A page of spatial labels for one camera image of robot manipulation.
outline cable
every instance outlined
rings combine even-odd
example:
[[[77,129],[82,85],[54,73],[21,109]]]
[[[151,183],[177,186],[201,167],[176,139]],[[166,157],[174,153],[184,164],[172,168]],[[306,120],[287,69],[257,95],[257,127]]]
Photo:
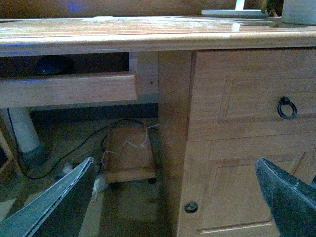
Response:
[[[22,174],[27,177],[28,179],[32,179],[32,180],[38,180],[38,179],[42,179],[42,178],[45,178],[46,176],[48,176],[56,167],[57,165],[59,164],[59,162],[61,162],[65,157],[67,157],[68,155],[70,155],[72,152],[76,151],[77,149],[79,149],[80,147],[82,147],[94,134],[98,133],[99,131],[102,131],[103,129],[106,129],[108,127],[107,126],[104,126],[98,130],[96,130],[95,132],[91,133],[79,146],[77,146],[76,148],[72,149],[71,151],[69,151],[68,153],[66,153],[65,155],[63,155],[54,165],[53,167],[43,176],[40,176],[40,177],[32,177],[32,176],[29,176],[25,170],[22,168],[22,164],[21,164],[21,159],[22,159],[22,156],[21,156],[21,153],[19,151],[19,144],[18,144],[18,140],[16,138],[16,134],[15,134],[15,131],[14,131],[14,127],[13,127],[13,123],[12,123],[12,118],[11,118],[11,114],[10,114],[10,109],[7,108],[7,112],[8,112],[8,116],[9,116],[9,121],[10,121],[10,125],[11,125],[11,128],[12,128],[12,131],[13,131],[13,138],[14,138],[14,141],[15,141],[15,144],[16,144],[16,150],[17,150],[17,159],[18,159],[18,165],[19,165],[19,168],[22,172]]]
[[[103,155],[102,155],[102,158],[101,158],[101,163],[102,163],[103,165],[105,165],[105,163],[104,163],[105,153],[112,153],[112,154],[117,155],[117,156],[120,158],[120,156],[122,155],[122,150],[123,150],[123,148],[124,148],[124,146],[125,146],[126,144],[130,144],[130,145],[132,145],[132,146],[134,146],[134,147],[137,147],[137,148],[143,148],[144,145],[145,145],[145,143],[146,143],[147,140],[148,140],[148,137],[149,137],[149,135],[148,135],[148,129],[151,129],[151,128],[157,127],[157,126],[161,126],[161,125],[160,125],[160,124],[156,124],[156,125],[153,125],[153,126],[150,126],[150,127],[146,127],[146,134],[145,134],[146,137],[145,137],[144,142],[143,142],[141,145],[136,145],[136,144],[134,144],[134,143],[131,143],[130,141],[125,141],[125,142],[123,143],[123,145],[121,146],[121,148],[120,148],[120,150],[119,150],[119,153],[116,153],[116,152],[113,152],[113,151],[107,151],[107,150],[105,150],[105,151],[103,152]]]
[[[83,155],[85,155],[85,154],[87,154],[87,153],[89,153],[89,152],[95,152],[95,151],[100,151],[100,150],[101,150],[101,149],[94,149],[94,150],[89,150],[89,151],[83,152],[83,153],[81,153],[80,155],[78,155],[78,156],[76,156],[75,158],[73,158],[73,159],[70,161],[70,164],[73,164],[76,159],[78,159],[79,157],[81,157],[81,156],[83,156]]]
[[[63,155],[63,156],[53,165],[53,167],[52,167],[45,175],[40,176],[40,177],[32,177],[32,176],[29,176],[29,175],[26,173],[26,171],[23,170],[23,168],[22,168],[21,160],[23,160],[23,158],[22,158],[21,153],[20,153],[20,151],[19,151],[19,144],[18,144],[18,141],[17,141],[17,138],[16,138],[16,134],[15,134],[15,130],[14,130],[14,127],[13,127],[13,122],[12,122],[12,118],[11,118],[11,114],[10,114],[10,109],[9,109],[9,108],[7,108],[7,112],[8,112],[8,117],[9,117],[10,125],[11,125],[12,131],[13,131],[14,141],[15,141],[15,144],[16,144],[17,159],[18,159],[19,168],[20,168],[22,174],[23,174],[25,177],[27,177],[28,179],[31,179],[31,180],[38,180],[38,179],[42,179],[42,178],[47,177],[47,176],[57,167],[57,165],[58,165],[64,158],[66,158],[66,157],[67,157],[68,155],[70,155],[72,152],[78,150],[78,149],[79,149],[80,147],[82,147],[94,134],[96,134],[96,133],[98,133],[98,132],[100,132],[100,131],[102,131],[102,130],[108,128],[109,125],[112,125],[113,127],[115,127],[118,123],[120,123],[120,122],[122,122],[122,121],[125,121],[125,120],[126,120],[126,121],[133,121],[133,122],[136,122],[136,123],[139,123],[139,124],[143,124],[142,122],[137,121],[137,120],[134,120],[134,119],[124,118],[124,119],[121,119],[121,120],[119,120],[119,121],[116,121],[116,122],[114,122],[114,123],[112,123],[112,124],[109,124],[109,125],[107,125],[107,126],[104,126],[104,127],[100,128],[100,129],[94,131],[93,133],[91,133],[80,145],[78,145],[77,147],[75,147],[75,148],[72,149],[71,151],[67,152],[65,155]],[[100,144],[101,149],[102,149],[103,151],[104,151],[104,149],[103,149],[103,142],[105,141],[105,139],[107,138],[107,136],[108,136],[108,135],[106,135],[106,136],[102,139],[101,144]],[[74,159],[72,159],[72,161],[76,160],[78,157],[80,157],[80,156],[86,154],[87,152],[78,155],[77,157],[75,157]]]
[[[140,122],[140,121],[137,121],[137,120],[134,120],[134,119],[130,119],[130,118],[124,118],[124,119],[122,119],[122,120],[119,120],[119,121],[116,121],[115,123],[113,123],[113,124],[112,124],[112,128],[114,128],[118,123],[120,123],[120,122],[122,122],[122,121],[132,121],[132,122],[136,122],[136,123],[138,123],[138,124],[143,125],[143,123]],[[149,127],[149,128],[158,131],[158,129],[153,128],[153,126],[151,126],[151,127]],[[103,151],[105,150],[105,148],[103,147],[103,143],[104,143],[104,141],[107,139],[107,137],[108,137],[108,135],[105,135],[105,136],[103,137],[103,139],[101,140],[101,143],[100,143],[100,148],[101,148]]]

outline desk drawer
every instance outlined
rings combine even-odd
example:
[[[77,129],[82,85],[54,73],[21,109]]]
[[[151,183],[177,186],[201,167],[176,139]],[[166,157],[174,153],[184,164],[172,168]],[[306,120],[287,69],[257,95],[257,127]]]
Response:
[[[316,131],[315,62],[316,49],[197,52],[188,141]],[[279,115],[283,96],[295,119]]]
[[[136,75],[129,72],[0,80],[1,108],[136,99]]]

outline white cable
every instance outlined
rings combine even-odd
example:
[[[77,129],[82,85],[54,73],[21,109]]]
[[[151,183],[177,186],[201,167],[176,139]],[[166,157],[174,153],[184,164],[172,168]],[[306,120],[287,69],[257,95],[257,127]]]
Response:
[[[105,157],[105,153],[106,153],[106,152],[115,154],[115,155],[117,155],[118,157],[120,157],[119,154],[117,154],[116,152],[104,151],[104,152],[103,152],[103,155],[102,155],[102,158],[101,158],[101,163],[102,163],[103,165],[105,165],[105,163],[104,163],[104,157]]]
[[[131,143],[130,141],[125,141],[125,142],[123,143],[123,145],[121,146],[120,150],[119,150],[119,157],[120,157],[120,155],[122,154],[122,150],[123,150],[125,144],[131,144],[132,146],[135,146],[135,147],[137,147],[137,148],[143,148],[144,145],[145,145],[145,143],[147,142],[147,139],[148,139],[148,129],[150,129],[150,128],[152,128],[152,127],[157,127],[157,126],[162,126],[162,125],[161,125],[161,124],[156,124],[156,125],[153,125],[153,126],[150,126],[150,127],[147,127],[147,128],[146,128],[146,138],[145,138],[144,142],[143,142],[141,145],[136,145],[136,144],[134,144],[134,143]]]

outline caster wheel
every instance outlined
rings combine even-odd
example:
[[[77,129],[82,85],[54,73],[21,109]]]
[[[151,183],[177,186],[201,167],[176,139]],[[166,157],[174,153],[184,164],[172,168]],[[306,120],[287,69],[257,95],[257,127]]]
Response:
[[[147,181],[148,181],[149,184],[154,184],[157,181],[157,179],[156,178],[151,178],[151,179],[147,179]]]
[[[109,184],[109,185],[110,185],[110,188],[111,188],[112,190],[116,190],[116,189],[118,189],[118,188],[121,186],[120,183],[111,183],[111,184]]]

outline cabinet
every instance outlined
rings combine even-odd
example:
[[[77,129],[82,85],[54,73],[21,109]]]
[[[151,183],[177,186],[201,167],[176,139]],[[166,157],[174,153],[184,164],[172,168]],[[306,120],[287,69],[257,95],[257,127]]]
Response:
[[[159,59],[174,236],[278,237],[254,165],[266,157],[305,182],[315,175],[316,50],[162,52]],[[295,119],[278,114],[282,96],[296,105]],[[185,212],[190,202],[195,213]]]

